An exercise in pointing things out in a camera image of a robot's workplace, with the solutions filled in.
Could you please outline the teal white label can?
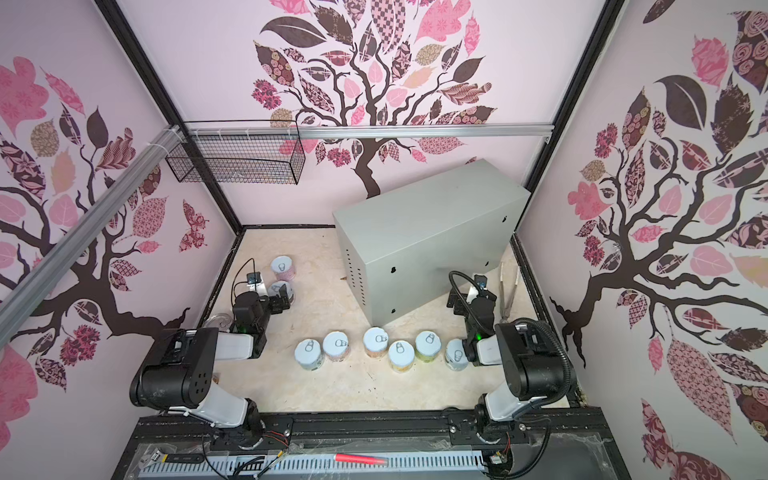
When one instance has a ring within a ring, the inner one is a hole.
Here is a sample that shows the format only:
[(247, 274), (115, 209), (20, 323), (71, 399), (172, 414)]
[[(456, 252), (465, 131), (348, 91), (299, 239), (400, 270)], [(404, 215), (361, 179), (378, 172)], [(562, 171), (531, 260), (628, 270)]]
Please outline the teal white label can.
[(270, 297), (286, 298), (290, 304), (294, 302), (295, 294), (293, 286), (289, 281), (273, 282), (267, 289)]

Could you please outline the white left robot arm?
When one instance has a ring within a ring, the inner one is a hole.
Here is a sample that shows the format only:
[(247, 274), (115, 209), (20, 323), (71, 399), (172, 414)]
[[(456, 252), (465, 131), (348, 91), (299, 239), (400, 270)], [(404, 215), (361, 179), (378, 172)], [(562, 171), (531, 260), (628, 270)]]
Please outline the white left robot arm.
[(132, 404), (191, 416), (231, 431), (242, 449), (252, 449), (264, 440), (285, 446), (286, 437), (268, 429), (253, 400), (218, 386), (214, 366), (218, 361), (259, 358), (267, 344), (271, 317), (290, 307), (285, 287), (276, 296), (247, 291), (235, 298), (234, 323), (227, 332), (217, 327), (164, 330), (131, 382)]

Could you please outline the green label can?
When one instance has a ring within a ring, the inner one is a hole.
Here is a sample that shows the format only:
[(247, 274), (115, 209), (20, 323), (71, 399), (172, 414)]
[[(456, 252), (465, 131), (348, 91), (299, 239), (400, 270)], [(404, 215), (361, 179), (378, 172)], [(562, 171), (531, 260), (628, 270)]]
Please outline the green label can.
[(415, 356), (422, 362), (434, 361), (441, 349), (442, 341), (434, 331), (423, 330), (415, 338)]

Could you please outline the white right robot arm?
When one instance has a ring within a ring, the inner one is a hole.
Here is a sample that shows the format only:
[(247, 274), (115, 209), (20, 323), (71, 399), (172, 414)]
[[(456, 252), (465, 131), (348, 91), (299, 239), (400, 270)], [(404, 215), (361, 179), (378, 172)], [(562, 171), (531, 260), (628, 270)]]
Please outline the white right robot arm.
[(559, 401), (573, 383), (570, 360), (547, 324), (530, 318), (497, 323), (495, 301), (486, 290), (471, 300), (452, 291), (446, 303), (465, 320), (467, 332), (445, 348), (446, 363), (503, 370), (503, 383), (483, 394), (474, 408), (473, 428), (480, 441), (491, 444), (497, 440), (486, 432), (489, 426), (512, 426), (529, 411)]

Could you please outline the yellow label can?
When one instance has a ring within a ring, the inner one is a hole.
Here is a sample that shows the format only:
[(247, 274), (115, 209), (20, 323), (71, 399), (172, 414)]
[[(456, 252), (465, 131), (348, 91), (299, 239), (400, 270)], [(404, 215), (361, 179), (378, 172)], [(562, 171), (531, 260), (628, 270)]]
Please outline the yellow label can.
[(397, 340), (389, 346), (388, 359), (394, 371), (399, 373), (407, 372), (415, 362), (415, 349), (410, 342)]

